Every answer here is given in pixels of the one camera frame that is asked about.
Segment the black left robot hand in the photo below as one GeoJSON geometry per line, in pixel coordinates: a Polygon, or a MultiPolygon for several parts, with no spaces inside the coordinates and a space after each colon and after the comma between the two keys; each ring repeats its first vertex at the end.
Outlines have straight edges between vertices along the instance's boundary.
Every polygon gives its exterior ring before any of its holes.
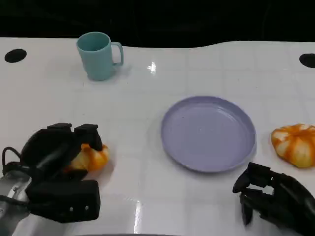
{"type": "Polygon", "coordinates": [[[100,151],[98,125],[83,124],[71,130],[70,123],[56,123],[35,132],[26,142],[21,163],[29,168],[32,182],[50,181],[67,167],[88,144],[100,151]]]}

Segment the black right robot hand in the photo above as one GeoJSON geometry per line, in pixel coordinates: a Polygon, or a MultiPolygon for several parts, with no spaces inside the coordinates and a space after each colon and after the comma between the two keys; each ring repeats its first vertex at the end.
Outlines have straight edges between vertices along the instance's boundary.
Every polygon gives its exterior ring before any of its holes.
{"type": "Polygon", "coordinates": [[[260,218],[278,227],[302,236],[315,234],[315,198],[295,178],[250,162],[232,191],[240,194],[245,226],[251,223],[253,211],[257,211],[260,218]]]}

